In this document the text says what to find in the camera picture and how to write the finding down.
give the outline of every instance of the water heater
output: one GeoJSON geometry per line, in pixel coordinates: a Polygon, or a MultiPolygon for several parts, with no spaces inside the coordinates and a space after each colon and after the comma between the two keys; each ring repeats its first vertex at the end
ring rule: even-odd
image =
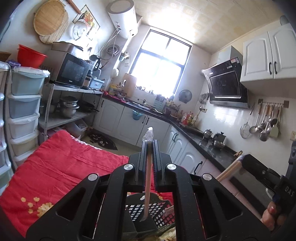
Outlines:
{"type": "Polygon", "coordinates": [[[138,33],[135,4],[132,0],[115,0],[108,4],[107,11],[114,26],[121,29],[120,36],[128,39],[138,33]]]}

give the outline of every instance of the white lace trim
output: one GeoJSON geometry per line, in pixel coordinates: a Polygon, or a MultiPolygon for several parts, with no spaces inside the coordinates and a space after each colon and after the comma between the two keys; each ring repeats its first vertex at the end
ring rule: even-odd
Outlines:
{"type": "Polygon", "coordinates": [[[82,144],[82,145],[88,145],[88,146],[91,146],[91,147],[93,147],[93,148],[95,148],[95,149],[97,149],[97,150],[102,150],[101,148],[95,147],[95,146],[90,145],[90,144],[88,144],[88,143],[86,143],[86,142],[84,142],[84,141],[78,140],[77,138],[75,138],[75,137],[72,136],[72,135],[71,135],[71,137],[72,137],[72,139],[74,139],[75,141],[79,142],[79,143],[82,144]]]}

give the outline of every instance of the electrical outlet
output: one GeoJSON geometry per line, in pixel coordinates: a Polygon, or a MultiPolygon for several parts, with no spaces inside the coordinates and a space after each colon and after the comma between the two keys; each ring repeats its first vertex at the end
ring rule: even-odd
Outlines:
{"type": "Polygon", "coordinates": [[[296,132],[295,131],[291,132],[290,140],[291,141],[296,141],[296,132]]]}

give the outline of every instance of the ceiling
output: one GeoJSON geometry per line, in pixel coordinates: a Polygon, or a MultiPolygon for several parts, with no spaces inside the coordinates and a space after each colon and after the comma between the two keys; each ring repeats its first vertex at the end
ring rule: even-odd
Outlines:
{"type": "Polygon", "coordinates": [[[133,0],[143,23],[209,53],[282,15],[272,0],[133,0]]]}

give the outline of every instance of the window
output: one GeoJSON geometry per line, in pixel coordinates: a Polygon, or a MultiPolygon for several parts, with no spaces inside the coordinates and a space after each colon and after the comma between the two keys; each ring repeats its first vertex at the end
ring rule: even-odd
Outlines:
{"type": "Polygon", "coordinates": [[[150,30],[132,65],[137,86],[164,97],[176,92],[191,46],[176,38],[150,30]]]}

